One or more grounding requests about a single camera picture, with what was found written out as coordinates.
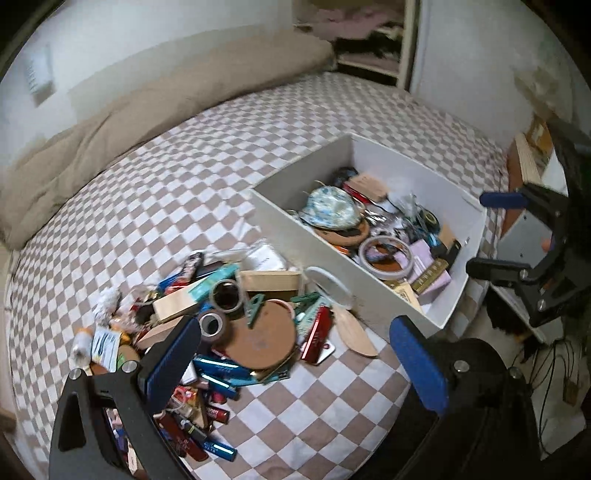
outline metal bolt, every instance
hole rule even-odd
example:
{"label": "metal bolt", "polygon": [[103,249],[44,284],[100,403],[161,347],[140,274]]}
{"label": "metal bolt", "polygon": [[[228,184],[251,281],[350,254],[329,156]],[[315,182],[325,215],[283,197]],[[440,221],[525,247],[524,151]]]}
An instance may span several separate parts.
{"label": "metal bolt", "polygon": [[82,375],[82,369],[75,368],[74,370],[70,370],[68,377],[70,377],[72,380],[76,380],[77,378],[80,378],[81,375]]}
{"label": "metal bolt", "polygon": [[459,374],[465,374],[470,370],[470,364],[465,360],[456,360],[453,363],[453,369]]}
{"label": "metal bolt", "polygon": [[523,377],[523,373],[521,372],[521,370],[519,370],[519,368],[517,368],[517,367],[511,367],[509,369],[509,376],[513,380],[519,380],[520,378]]}
{"label": "metal bolt", "polygon": [[135,360],[127,360],[121,366],[121,370],[123,370],[126,374],[130,374],[131,372],[135,371],[136,368],[138,368],[138,363]]}

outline wall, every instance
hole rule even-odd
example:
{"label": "wall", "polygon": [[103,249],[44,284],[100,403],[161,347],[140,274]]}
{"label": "wall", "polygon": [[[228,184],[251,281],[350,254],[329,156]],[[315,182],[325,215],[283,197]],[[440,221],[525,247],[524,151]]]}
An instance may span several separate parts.
{"label": "wall", "polygon": [[[78,117],[68,93],[95,73],[164,42],[230,29],[247,34],[249,25],[268,31],[289,27],[291,0],[67,1],[39,27],[0,82],[0,164],[12,161],[35,137],[50,138],[74,125]],[[223,41],[223,35],[216,38]],[[25,56],[46,44],[56,92],[36,107],[25,81]],[[170,58],[161,61],[170,66]],[[128,73],[132,83],[141,81],[142,72]]]}
{"label": "wall", "polygon": [[536,62],[542,42],[563,55],[563,84],[572,82],[573,118],[591,130],[591,90],[546,24],[520,0],[422,0],[428,17],[420,78],[412,93],[469,122],[506,148],[527,129],[532,107],[514,69]]}

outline storage box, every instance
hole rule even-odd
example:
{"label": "storage box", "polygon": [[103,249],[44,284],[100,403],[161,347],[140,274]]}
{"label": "storage box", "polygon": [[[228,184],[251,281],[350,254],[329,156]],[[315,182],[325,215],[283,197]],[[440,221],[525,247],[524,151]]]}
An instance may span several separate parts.
{"label": "storage box", "polygon": [[[337,168],[346,166],[375,176],[396,196],[414,193],[461,243],[450,269],[451,283],[431,305],[423,306],[424,314],[286,213],[306,204],[306,192],[318,187],[315,180],[328,183]],[[299,268],[315,265],[338,277],[355,296],[355,312],[386,341],[392,319],[401,314],[428,337],[445,327],[468,280],[466,261],[477,254],[486,222],[485,209],[468,192],[415,160],[356,135],[336,138],[293,161],[263,179],[251,194],[263,236]]]}

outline pink ring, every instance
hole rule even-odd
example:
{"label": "pink ring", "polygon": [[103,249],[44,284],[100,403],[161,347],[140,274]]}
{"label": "pink ring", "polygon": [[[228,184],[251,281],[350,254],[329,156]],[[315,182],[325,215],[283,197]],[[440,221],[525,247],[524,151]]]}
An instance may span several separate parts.
{"label": "pink ring", "polygon": [[296,311],[294,310],[294,308],[287,303],[285,300],[280,300],[280,299],[269,299],[267,301],[272,301],[273,303],[277,303],[279,305],[284,306],[287,310],[290,311],[290,315],[291,315],[291,319],[295,319],[296,318]]}

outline bed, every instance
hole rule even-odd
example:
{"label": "bed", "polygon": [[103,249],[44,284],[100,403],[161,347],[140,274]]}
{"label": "bed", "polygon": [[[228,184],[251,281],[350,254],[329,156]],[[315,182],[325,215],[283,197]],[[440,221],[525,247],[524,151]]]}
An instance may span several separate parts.
{"label": "bed", "polygon": [[[101,289],[121,286],[127,294],[170,272],[190,251],[255,242],[247,189],[343,132],[395,148],[474,196],[507,188],[501,150],[470,126],[401,90],[332,72],[231,99],[133,150],[65,202],[20,251],[8,280],[17,415],[44,472],[57,400],[73,367],[72,339],[93,322]],[[483,254],[493,254],[501,223],[490,215]],[[483,284],[469,282],[452,333],[474,317],[484,292]],[[243,389],[228,404],[229,424],[218,430],[239,457],[188,463],[195,476],[350,476],[388,433],[409,388],[392,350],[370,335],[376,360],[340,344],[320,369],[298,366],[289,384]],[[331,384],[327,377],[342,380]],[[343,416],[345,424],[335,420]]]}

